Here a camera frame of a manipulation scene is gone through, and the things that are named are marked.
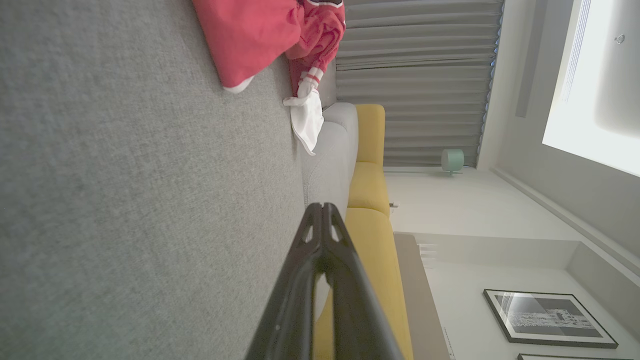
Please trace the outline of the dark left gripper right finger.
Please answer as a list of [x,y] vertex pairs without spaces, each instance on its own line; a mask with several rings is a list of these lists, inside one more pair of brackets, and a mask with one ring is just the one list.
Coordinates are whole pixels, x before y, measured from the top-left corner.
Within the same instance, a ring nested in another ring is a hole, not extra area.
[[404,360],[406,305],[393,231],[378,210],[323,207],[323,260],[330,285],[323,356]]

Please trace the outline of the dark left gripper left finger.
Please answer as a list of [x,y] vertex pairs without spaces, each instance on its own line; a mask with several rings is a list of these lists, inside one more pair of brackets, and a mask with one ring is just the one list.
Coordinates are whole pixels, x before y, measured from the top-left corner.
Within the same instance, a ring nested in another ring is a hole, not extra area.
[[245,358],[313,358],[315,287],[323,273],[323,205],[311,203],[263,311]]

